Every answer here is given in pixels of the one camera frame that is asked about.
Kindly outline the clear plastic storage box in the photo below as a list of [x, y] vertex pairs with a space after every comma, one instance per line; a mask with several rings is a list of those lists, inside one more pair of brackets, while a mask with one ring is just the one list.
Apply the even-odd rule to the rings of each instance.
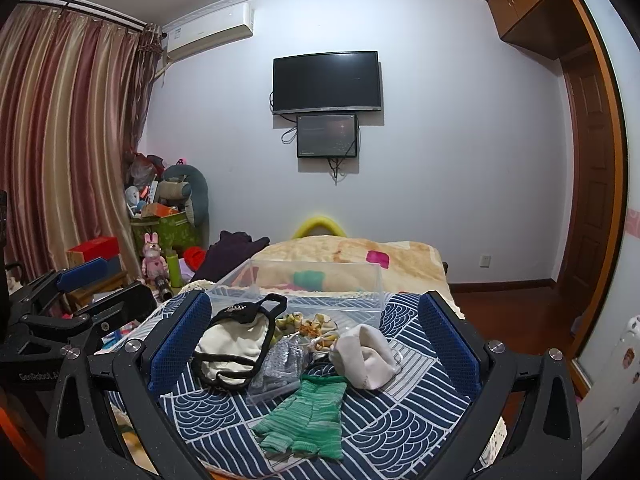
[[385, 308], [382, 270], [371, 263], [250, 259], [207, 292], [213, 312], [269, 294], [288, 298], [286, 313], [329, 315], [341, 332], [357, 324], [380, 326]]

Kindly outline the white sock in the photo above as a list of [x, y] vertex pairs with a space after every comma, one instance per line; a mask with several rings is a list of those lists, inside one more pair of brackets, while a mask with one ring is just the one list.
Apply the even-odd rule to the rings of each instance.
[[402, 370], [401, 355], [390, 348], [380, 330], [368, 324], [342, 333], [332, 344], [329, 358], [337, 374], [362, 390], [378, 390]]

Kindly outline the green bottle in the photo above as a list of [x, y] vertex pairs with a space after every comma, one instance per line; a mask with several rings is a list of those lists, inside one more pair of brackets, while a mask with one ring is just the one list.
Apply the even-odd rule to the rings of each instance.
[[166, 254], [169, 283], [172, 288], [181, 288], [183, 279], [180, 268], [180, 259], [174, 250], [168, 250]]

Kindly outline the pink rabbit figure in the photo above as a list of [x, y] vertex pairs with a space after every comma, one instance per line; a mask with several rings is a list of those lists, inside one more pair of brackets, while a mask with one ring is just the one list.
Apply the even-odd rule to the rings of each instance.
[[157, 285], [168, 279], [168, 265], [158, 242], [157, 232], [145, 233], [142, 248], [142, 274], [145, 281]]

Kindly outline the beige fleece blanket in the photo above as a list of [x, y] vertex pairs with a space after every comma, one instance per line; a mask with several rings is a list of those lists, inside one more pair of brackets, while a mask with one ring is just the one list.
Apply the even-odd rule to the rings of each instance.
[[436, 248], [419, 242], [378, 243], [365, 238], [316, 235], [270, 245], [251, 259], [371, 263], [382, 270], [383, 292], [451, 292]]

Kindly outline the black and white cloth bag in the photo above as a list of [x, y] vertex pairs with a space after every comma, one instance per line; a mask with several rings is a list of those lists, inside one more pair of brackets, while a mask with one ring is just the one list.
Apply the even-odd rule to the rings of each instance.
[[268, 294], [220, 310], [196, 345], [191, 370], [208, 388], [245, 388], [258, 374], [270, 349], [277, 318], [288, 298]]

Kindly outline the silver glitter plastic bag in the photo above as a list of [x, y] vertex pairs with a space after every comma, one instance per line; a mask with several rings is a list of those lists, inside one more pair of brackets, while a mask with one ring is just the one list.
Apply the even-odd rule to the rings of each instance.
[[247, 387], [248, 403], [266, 403], [295, 391], [309, 364], [309, 343], [308, 338], [299, 334], [284, 336], [276, 342]]

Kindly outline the red plush item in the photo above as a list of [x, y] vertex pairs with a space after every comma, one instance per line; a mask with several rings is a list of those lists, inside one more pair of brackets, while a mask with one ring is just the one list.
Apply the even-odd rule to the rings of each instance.
[[193, 272], [196, 272], [201, 267], [205, 258], [206, 250], [201, 247], [189, 247], [183, 252], [184, 263]]

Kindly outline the small black wall monitor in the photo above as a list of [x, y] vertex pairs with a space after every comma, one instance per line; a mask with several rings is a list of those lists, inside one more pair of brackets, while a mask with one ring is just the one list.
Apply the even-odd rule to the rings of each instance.
[[356, 158], [359, 125], [355, 114], [307, 114], [297, 117], [298, 158]]

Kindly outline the dark purple clothing pile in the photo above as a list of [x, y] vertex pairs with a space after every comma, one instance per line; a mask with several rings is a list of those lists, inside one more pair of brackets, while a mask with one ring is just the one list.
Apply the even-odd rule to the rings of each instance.
[[209, 246], [191, 281], [218, 282], [269, 244], [270, 238], [266, 236], [253, 238], [247, 232], [221, 231], [219, 240]]

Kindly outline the floral patterned scrunchie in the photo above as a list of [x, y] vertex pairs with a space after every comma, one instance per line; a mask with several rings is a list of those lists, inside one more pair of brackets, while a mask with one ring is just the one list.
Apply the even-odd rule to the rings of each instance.
[[328, 351], [340, 336], [337, 322], [324, 313], [313, 316], [306, 316], [302, 312], [288, 313], [276, 319], [276, 329], [279, 337], [297, 335], [306, 339], [315, 352]]

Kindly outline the green cardboard box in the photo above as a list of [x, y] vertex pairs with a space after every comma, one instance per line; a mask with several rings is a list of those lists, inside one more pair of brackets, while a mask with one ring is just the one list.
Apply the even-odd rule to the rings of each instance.
[[132, 218], [130, 220], [134, 247], [137, 255], [142, 257], [144, 236], [146, 233], [156, 233], [158, 244], [163, 252], [173, 250], [179, 256], [190, 248], [200, 244], [200, 234], [184, 212], [167, 217]]

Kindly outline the wooden overhead cabinet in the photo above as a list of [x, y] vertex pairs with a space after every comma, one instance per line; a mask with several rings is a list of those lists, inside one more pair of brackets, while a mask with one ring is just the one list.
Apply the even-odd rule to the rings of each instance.
[[500, 39], [549, 60], [590, 41], [574, 0], [488, 0]]

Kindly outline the red box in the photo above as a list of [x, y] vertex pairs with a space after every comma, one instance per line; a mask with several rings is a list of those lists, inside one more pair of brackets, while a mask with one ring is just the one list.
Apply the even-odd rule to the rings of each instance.
[[66, 259], [68, 265], [74, 268], [96, 258], [111, 260], [119, 254], [119, 244], [116, 237], [100, 236], [67, 249]]

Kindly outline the green knitted glove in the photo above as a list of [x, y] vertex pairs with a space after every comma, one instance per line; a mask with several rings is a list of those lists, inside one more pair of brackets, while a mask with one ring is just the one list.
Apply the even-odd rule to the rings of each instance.
[[341, 412], [347, 386], [341, 376], [304, 375], [298, 389], [254, 426], [259, 447], [270, 455], [342, 460]]

